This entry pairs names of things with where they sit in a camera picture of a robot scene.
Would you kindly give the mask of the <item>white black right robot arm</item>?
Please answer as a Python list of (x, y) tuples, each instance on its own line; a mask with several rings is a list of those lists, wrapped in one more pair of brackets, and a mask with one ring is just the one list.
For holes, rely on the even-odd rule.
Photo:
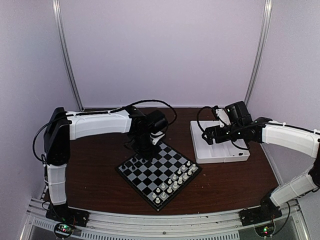
[(259, 220), (268, 220), (276, 208), (291, 200), (317, 192), (320, 189), (320, 132), (279, 122), (268, 117), (252, 119), (243, 101), (225, 107), (208, 106), (218, 121), (217, 125), (199, 125), (202, 139), (208, 144), (231, 142), (239, 148), (237, 140), (260, 144), (271, 154), (281, 172), (289, 166), (289, 158), (307, 159), (309, 163), (293, 161), (283, 183), (268, 192), (256, 210)]

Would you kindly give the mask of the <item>black white chessboard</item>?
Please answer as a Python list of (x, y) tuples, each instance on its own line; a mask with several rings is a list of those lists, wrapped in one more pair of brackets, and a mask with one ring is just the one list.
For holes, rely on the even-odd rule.
[[(157, 145), (160, 149), (153, 159), (145, 160), (143, 163), (143, 157), (134, 154), (115, 167), (115, 170), (153, 209), (159, 212), (189, 183), (191, 183), (191, 181), (202, 171), (202, 168), (196, 162), (188, 159), (167, 143), (160, 141)], [(175, 165), (178, 168), (180, 164), (184, 164), (186, 161), (196, 164), (200, 168), (200, 171), (195, 176), (191, 177), (191, 180), (188, 180), (187, 184), (179, 189), (177, 193), (169, 197), (168, 201), (165, 201), (164, 204), (157, 207), (148, 198), (148, 195), (152, 192), (152, 190), (148, 188), (148, 185), (150, 185), (153, 180), (159, 180), (158, 177), (161, 175), (164, 177), (164, 174), (170, 173), (170, 171), (166, 171), (166, 169), (169, 169), (172, 165)]]

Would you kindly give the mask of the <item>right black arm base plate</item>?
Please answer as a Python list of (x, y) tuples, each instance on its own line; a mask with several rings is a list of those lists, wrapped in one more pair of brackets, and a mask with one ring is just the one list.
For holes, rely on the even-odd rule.
[(275, 206), (269, 197), (260, 201), (260, 206), (254, 208), (244, 208), (239, 212), (242, 226), (255, 225), (276, 218), (282, 217), (282, 211), (279, 206)]

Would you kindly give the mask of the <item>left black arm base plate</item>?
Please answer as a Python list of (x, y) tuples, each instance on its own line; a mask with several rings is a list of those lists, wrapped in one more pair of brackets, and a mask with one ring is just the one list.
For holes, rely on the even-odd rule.
[(73, 226), (86, 227), (90, 213), (85, 210), (70, 208), (67, 203), (49, 204), (45, 217), (56, 222), (67, 223)]

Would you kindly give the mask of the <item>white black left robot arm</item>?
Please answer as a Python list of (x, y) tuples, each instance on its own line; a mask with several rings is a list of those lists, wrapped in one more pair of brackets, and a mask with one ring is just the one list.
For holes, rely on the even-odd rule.
[(167, 126), (166, 116), (160, 110), (145, 114), (135, 106), (125, 106), (113, 110), (75, 112), (57, 107), (32, 141), (34, 146), (39, 134), (44, 133), (44, 153), (38, 155), (34, 147), (32, 152), (46, 168), (46, 185), (53, 215), (61, 222), (72, 218), (66, 193), (66, 168), (72, 141), (105, 134), (126, 134), (128, 141), (124, 147), (150, 159)]

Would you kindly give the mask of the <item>white plastic divided tray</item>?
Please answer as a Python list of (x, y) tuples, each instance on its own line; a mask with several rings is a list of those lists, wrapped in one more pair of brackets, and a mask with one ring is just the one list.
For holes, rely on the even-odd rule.
[(193, 143), (195, 160), (198, 164), (232, 163), (247, 161), (250, 152), (235, 147), (231, 141), (207, 144), (202, 139), (202, 131), (197, 121), (190, 122), (190, 133)]

